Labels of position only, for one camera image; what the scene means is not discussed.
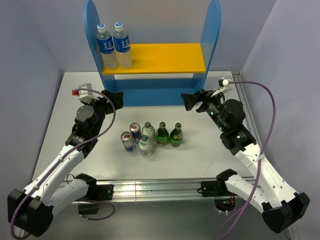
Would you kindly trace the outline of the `red bull can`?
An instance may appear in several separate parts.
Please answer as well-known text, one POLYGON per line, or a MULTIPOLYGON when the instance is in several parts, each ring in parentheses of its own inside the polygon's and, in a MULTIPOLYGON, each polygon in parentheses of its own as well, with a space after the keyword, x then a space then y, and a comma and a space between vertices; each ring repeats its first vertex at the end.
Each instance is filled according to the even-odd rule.
POLYGON ((133 122, 129 125, 129 130, 132 134, 134 142, 138 144, 141 138, 141 126, 137 122, 133 122))
POLYGON ((132 134, 129 131, 124 131, 121 136, 121 141, 124 149, 127 152, 133 152, 135 150, 135 143, 132 134))

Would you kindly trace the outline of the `green perrier bottle yellow label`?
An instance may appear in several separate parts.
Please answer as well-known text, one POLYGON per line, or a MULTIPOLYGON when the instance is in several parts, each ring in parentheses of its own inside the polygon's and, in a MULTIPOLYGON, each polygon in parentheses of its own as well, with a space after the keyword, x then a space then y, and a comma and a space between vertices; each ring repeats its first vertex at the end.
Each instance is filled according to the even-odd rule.
POLYGON ((169 135, 169 142, 173 147, 177 148, 182 144, 183 137, 182 124, 177 122, 169 135))

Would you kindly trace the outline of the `clear glass bottle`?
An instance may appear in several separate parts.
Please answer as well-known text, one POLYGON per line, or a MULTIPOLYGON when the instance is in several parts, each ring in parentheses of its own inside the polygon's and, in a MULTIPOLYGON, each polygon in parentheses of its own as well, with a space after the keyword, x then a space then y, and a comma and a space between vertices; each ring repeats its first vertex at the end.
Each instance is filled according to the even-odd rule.
POLYGON ((147 136, 153 144, 156 142, 156 131, 150 122, 144 124, 141 134, 147 136))
POLYGON ((144 157, 149 157, 153 154, 153 143, 147 135, 142 135, 138 141, 140 153, 144 157))

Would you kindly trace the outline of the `green bottle red label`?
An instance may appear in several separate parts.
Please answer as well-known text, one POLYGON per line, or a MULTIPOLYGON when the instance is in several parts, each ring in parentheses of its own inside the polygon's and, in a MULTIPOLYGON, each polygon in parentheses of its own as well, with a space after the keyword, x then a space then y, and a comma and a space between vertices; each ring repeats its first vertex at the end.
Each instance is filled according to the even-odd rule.
POLYGON ((155 140, 161 147, 164 147, 169 143, 169 133, 166 129, 166 123, 163 121, 159 123, 159 128, 155 134, 155 140))

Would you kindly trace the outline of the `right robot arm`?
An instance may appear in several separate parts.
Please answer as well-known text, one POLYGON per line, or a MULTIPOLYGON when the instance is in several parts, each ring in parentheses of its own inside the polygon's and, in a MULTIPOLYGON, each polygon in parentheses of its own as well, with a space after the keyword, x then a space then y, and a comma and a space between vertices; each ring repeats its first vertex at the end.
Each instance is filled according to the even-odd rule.
POLYGON ((297 192, 275 170, 268 159, 261 154, 256 139, 244 126, 246 114, 242 102, 225 100, 221 91, 198 90, 196 93, 181 94, 187 111, 201 103, 197 113, 206 112, 221 130, 220 139, 231 152, 258 180, 258 189, 240 175, 227 169, 216 177, 216 189, 222 195, 230 192, 249 201, 262 215, 265 224, 279 234, 301 219, 309 204, 306 193, 297 192))

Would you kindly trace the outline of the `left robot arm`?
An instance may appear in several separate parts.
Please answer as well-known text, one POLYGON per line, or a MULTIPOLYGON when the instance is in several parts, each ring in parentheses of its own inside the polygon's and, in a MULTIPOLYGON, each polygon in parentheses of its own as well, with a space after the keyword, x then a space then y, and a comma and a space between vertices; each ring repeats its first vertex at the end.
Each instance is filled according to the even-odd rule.
POLYGON ((77 110, 75 124, 62 150, 35 180, 23 190, 12 190, 7 197, 10 234, 15 240, 21 239, 15 228, 25 232, 22 239, 31 235, 39 237, 70 203, 79 199, 91 202, 98 195, 97 180, 84 173, 63 188, 60 184, 90 154, 98 138, 106 133, 101 130, 105 117, 115 115, 123 107, 124 93, 77 88, 72 94, 83 105, 77 110))

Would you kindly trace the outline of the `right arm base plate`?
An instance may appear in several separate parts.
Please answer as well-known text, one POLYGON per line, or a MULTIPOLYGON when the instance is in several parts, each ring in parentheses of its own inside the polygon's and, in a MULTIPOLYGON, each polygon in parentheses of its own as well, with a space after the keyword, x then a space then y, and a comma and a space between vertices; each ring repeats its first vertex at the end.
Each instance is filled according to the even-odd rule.
POLYGON ((201 181, 200 188, 197 190, 197 192, 204 198, 222 197, 226 194, 218 180, 201 181))

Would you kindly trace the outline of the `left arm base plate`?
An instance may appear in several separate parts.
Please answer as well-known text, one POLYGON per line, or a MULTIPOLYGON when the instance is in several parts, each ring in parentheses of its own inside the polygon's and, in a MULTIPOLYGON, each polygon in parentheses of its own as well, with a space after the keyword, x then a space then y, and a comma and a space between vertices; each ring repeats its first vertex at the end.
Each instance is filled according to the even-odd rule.
POLYGON ((113 198, 113 193, 113 184, 90 185, 83 198, 89 201, 110 201, 113 198))

